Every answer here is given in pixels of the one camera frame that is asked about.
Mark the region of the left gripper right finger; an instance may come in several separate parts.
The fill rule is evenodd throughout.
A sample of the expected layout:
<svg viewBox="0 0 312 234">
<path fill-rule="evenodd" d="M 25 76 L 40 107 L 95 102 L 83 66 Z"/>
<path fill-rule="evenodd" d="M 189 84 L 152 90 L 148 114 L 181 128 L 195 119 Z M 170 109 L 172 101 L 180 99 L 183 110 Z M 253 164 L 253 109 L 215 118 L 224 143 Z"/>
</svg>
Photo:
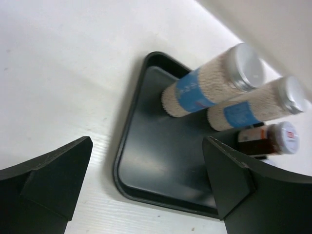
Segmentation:
<svg viewBox="0 0 312 234">
<path fill-rule="evenodd" d="M 227 233 L 311 233 L 310 176 L 269 165 L 211 136 L 203 139 L 202 150 Z"/>
</svg>

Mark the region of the white bottle blue label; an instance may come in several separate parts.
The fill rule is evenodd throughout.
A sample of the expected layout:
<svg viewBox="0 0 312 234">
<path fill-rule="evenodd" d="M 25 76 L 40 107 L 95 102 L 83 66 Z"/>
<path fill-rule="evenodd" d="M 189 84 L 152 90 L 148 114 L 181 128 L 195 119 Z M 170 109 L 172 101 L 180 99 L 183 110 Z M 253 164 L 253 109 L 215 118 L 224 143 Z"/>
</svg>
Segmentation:
<svg viewBox="0 0 312 234">
<path fill-rule="evenodd" d="M 170 116 L 183 117 L 249 93 L 264 82 L 258 54 L 239 43 L 168 86 L 161 104 Z"/>
<path fill-rule="evenodd" d="M 290 76 L 210 107 L 207 119 L 213 129 L 225 131 L 297 115 L 306 109 L 304 87 L 297 78 Z"/>
</svg>

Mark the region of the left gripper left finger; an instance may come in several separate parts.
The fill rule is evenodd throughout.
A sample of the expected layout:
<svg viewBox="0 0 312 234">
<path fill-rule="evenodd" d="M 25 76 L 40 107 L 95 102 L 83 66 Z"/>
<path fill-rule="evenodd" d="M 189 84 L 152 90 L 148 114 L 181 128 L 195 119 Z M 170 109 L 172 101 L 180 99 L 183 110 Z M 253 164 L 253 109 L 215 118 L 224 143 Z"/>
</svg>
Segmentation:
<svg viewBox="0 0 312 234">
<path fill-rule="evenodd" d="M 0 172 L 2 234 L 63 234 L 73 218 L 93 143 L 83 136 Z"/>
</svg>

